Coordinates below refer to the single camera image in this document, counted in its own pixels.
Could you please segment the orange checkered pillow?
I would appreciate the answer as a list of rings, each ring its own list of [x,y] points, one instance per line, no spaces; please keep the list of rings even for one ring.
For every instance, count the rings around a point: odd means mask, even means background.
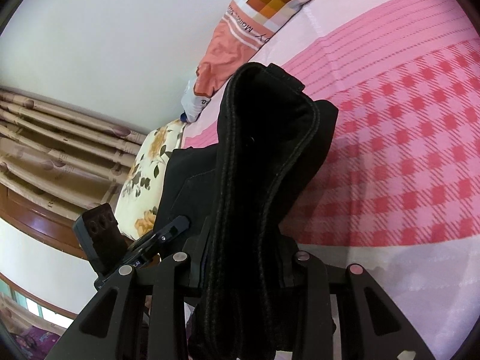
[[[311,0],[231,0],[197,67],[193,93],[211,98]]]

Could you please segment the beige floral curtain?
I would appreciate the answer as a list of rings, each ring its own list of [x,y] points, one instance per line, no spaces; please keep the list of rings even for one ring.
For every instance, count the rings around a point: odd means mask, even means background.
[[[65,219],[116,206],[145,135],[1,91],[1,185]]]

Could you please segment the wooden curtain pelmet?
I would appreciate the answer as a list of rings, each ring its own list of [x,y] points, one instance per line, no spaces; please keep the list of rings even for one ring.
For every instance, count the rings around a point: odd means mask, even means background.
[[[4,185],[1,186],[1,218],[36,241],[86,259],[72,230],[71,219],[47,211]]]

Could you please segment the pink checkered bedsheet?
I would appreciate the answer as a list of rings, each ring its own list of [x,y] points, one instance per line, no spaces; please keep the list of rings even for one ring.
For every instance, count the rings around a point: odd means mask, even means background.
[[[281,227],[367,268],[437,359],[479,357],[479,33],[465,0],[312,0],[256,55],[339,110]]]

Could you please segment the black pants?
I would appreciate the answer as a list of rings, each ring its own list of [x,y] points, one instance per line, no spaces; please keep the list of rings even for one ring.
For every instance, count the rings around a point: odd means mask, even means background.
[[[209,231],[191,358],[273,359],[279,350],[287,243],[279,225],[326,160],[337,117],[277,65],[246,63],[225,87],[216,144],[168,155],[154,225],[185,216],[190,226],[161,256]]]

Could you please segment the floral yellow mattress side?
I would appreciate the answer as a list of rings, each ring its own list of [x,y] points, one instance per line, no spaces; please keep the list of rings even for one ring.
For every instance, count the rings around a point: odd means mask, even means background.
[[[184,128],[185,123],[176,119],[150,132],[131,166],[114,215],[120,233],[133,241],[154,228],[166,167],[182,144]]]

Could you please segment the purple patterned clothing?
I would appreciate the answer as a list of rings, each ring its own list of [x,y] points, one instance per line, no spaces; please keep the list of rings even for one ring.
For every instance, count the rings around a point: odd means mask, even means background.
[[[9,334],[28,360],[44,360],[60,339],[58,334],[34,326],[21,333]]]

